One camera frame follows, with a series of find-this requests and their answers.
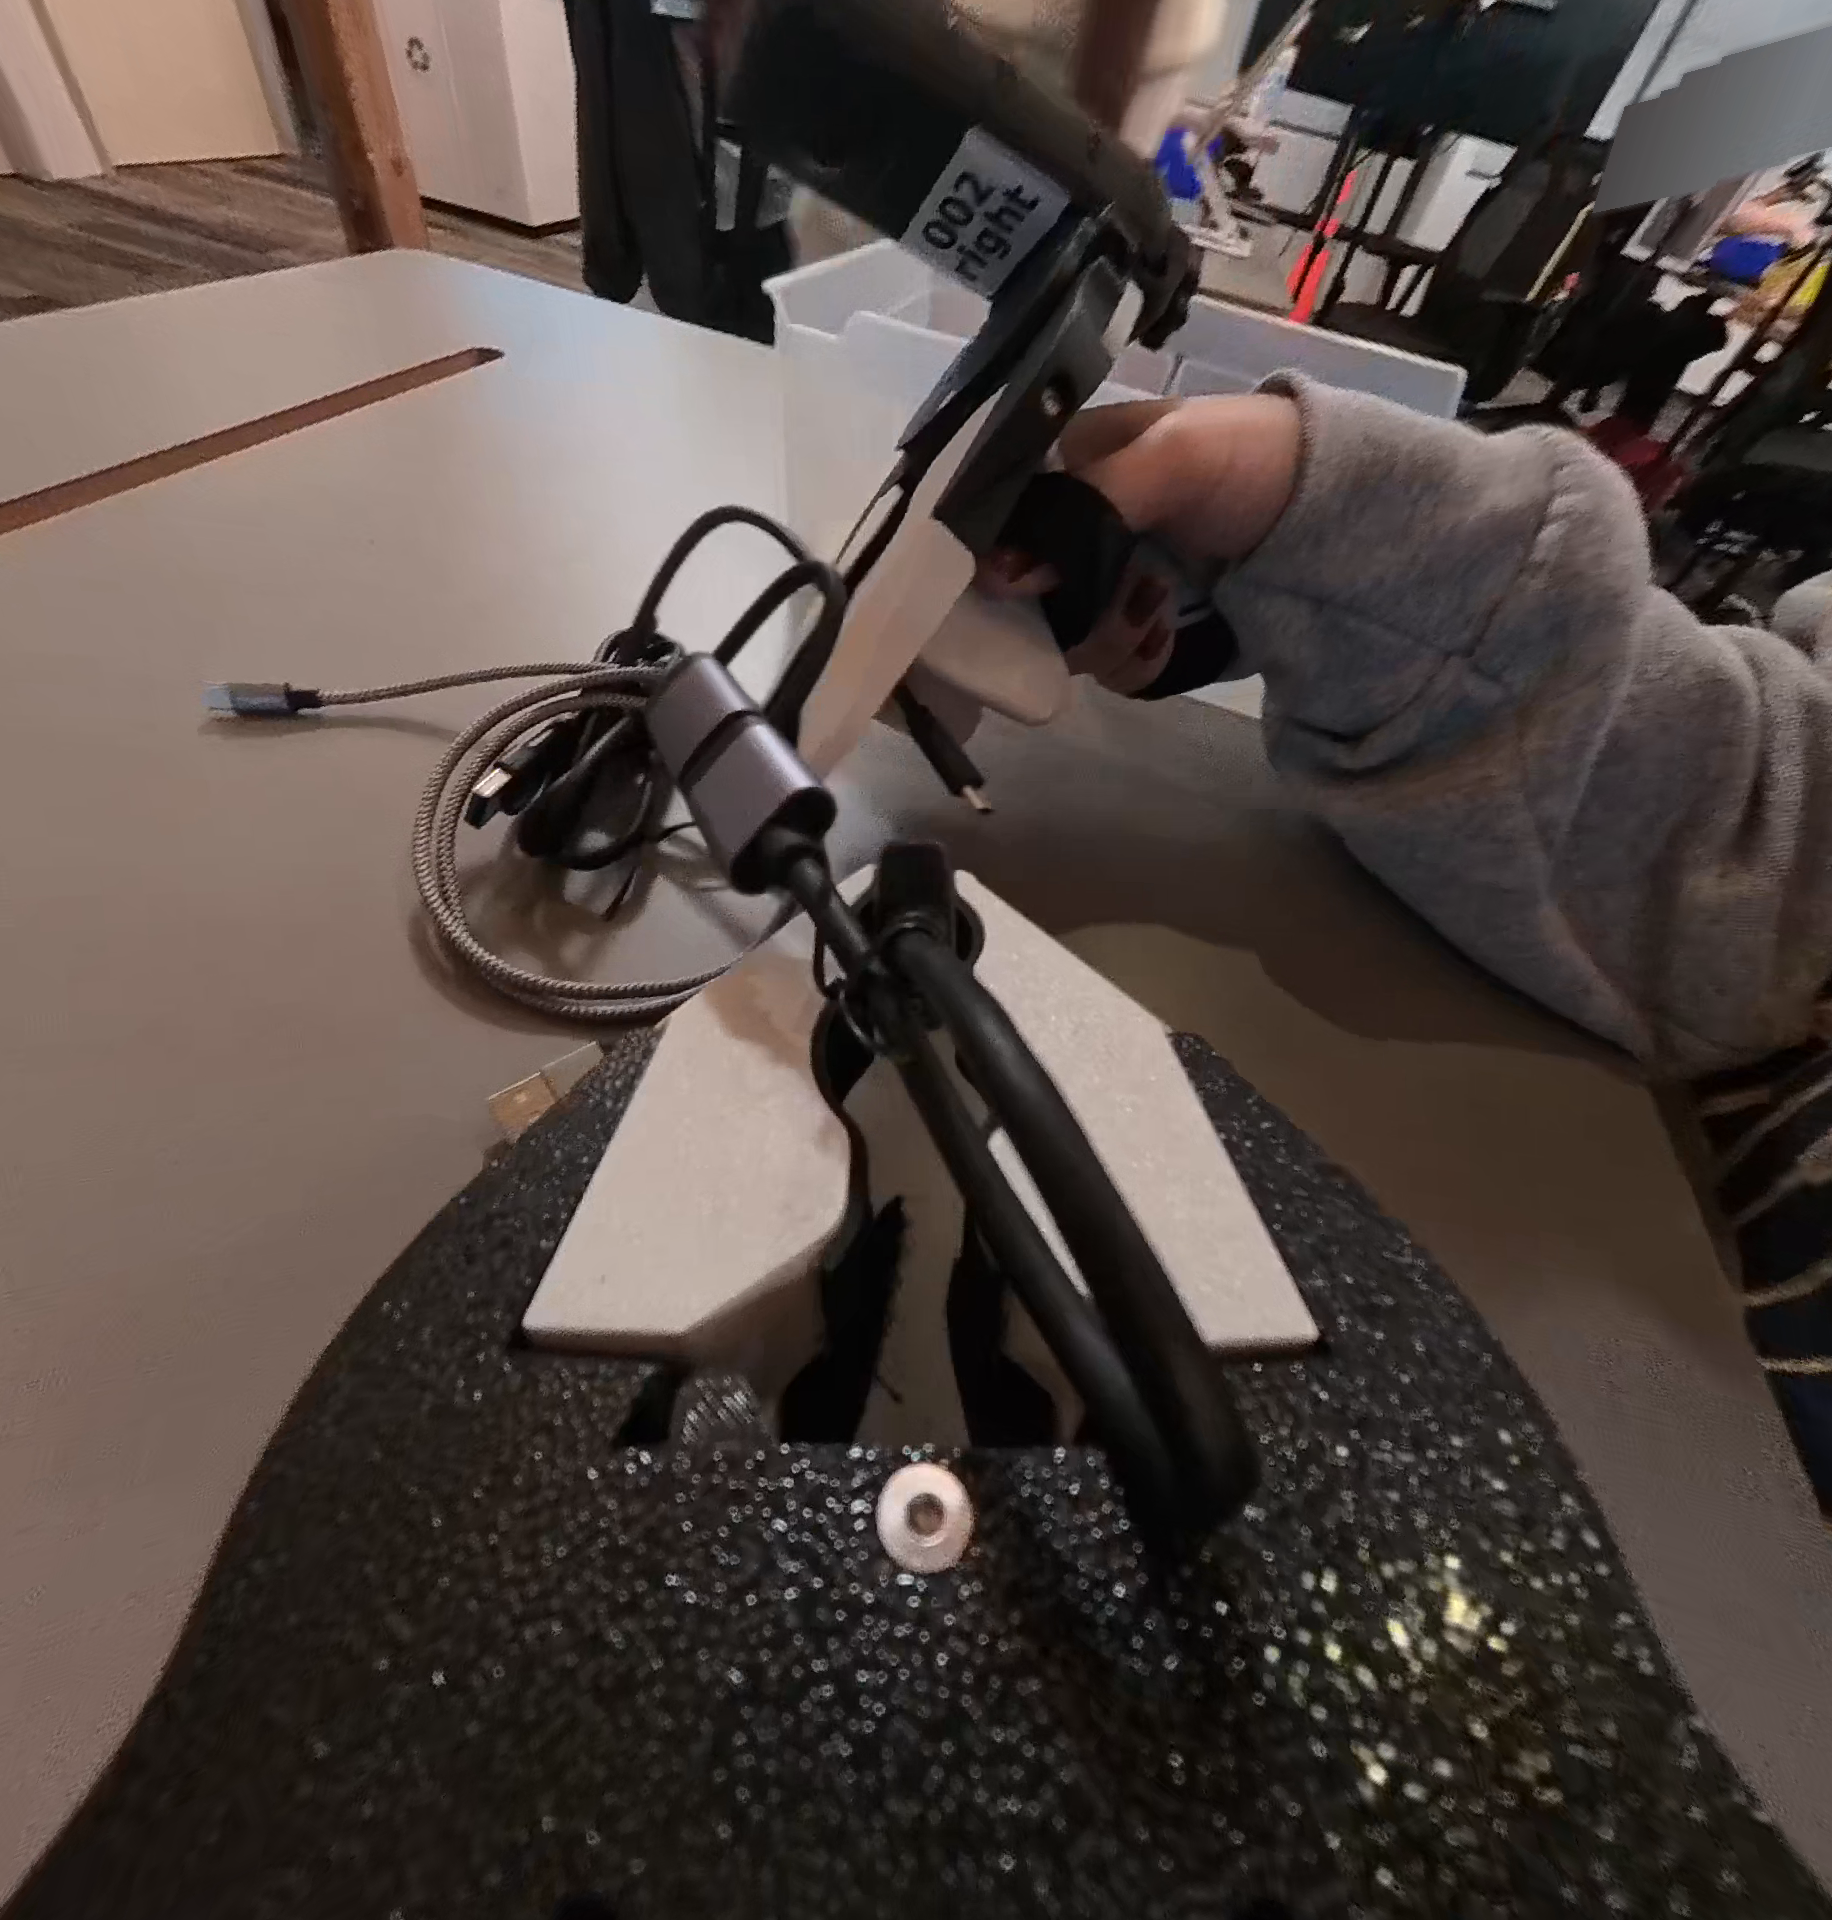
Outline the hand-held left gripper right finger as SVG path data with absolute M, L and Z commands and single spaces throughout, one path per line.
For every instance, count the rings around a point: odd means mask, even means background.
M 1048 1069 L 1194 1328 L 1222 1359 L 1305 1356 L 1321 1332 L 1169 1026 L 978 877 L 978 981 Z

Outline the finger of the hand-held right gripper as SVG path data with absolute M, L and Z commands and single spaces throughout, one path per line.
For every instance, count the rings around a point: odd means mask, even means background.
M 974 552 L 934 509 L 978 442 L 979 424 L 963 427 L 919 479 L 890 477 L 859 511 L 840 552 L 848 605 L 833 653 L 808 693 L 798 753 L 814 773 L 831 773 L 855 753 L 870 722 L 941 633 L 951 633 L 944 668 L 945 718 L 969 737 L 985 710 L 1009 714 L 1001 682 L 978 687 L 969 641 L 998 637 L 985 615 L 959 615 L 978 571 Z

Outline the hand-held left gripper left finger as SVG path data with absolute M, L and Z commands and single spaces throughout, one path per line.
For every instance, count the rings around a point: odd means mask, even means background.
M 850 1143 L 811 1069 L 793 917 L 659 1029 L 520 1332 L 550 1354 L 733 1374 L 776 1406 L 823 1344 Z

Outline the clear plastic bin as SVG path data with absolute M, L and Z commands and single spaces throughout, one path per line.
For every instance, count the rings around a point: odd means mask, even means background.
M 785 273 L 765 292 L 785 377 L 786 518 L 839 563 L 859 511 L 898 477 L 904 428 L 974 344 L 989 306 L 891 242 Z M 1278 374 L 1378 396 L 1427 420 L 1454 420 L 1467 383 L 1462 366 L 1433 354 L 1201 300 L 1169 346 L 1125 346 L 1088 408 L 1245 395 Z M 969 641 L 969 659 L 979 689 L 1001 682 L 1009 690 L 1009 714 L 985 710 L 982 718 L 1001 714 L 1045 727 L 1064 714 L 1074 677 L 1051 637 L 1048 614 L 990 605 L 974 589 L 956 614 L 998 623 L 998 637 Z M 951 633 L 941 633 L 898 689 L 966 739 L 945 718 L 944 689 L 931 677 L 945 667 L 951 641 Z M 894 696 L 877 718 L 894 717 Z

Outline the person's right hand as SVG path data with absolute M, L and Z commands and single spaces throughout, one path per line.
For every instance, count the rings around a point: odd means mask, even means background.
M 1068 652 L 1074 676 L 1139 699 L 1172 659 L 1181 578 L 1213 581 L 1241 563 L 1288 511 L 1304 418 L 1294 396 L 1280 393 L 1093 408 L 1070 422 L 1060 463 L 1136 540 L 1169 556 L 1162 567 L 1129 563 Z

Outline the dark hanging coat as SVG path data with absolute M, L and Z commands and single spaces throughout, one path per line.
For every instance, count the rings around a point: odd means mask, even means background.
M 793 184 L 743 144 L 718 88 L 748 11 L 568 3 L 566 22 L 588 292 L 770 346 Z

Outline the white recycling bin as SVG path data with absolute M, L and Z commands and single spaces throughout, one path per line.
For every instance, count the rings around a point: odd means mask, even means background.
M 561 3 L 376 3 L 422 199 L 530 232 L 579 223 Z

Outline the white cabinet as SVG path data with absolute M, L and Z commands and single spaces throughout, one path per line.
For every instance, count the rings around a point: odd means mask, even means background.
M 270 5 L 0 3 L 0 179 L 299 149 Z

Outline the wooden post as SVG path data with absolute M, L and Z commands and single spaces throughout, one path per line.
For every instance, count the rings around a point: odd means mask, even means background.
M 351 253 L 428 249 L 421 184 L 370 3 L 280 3 Z

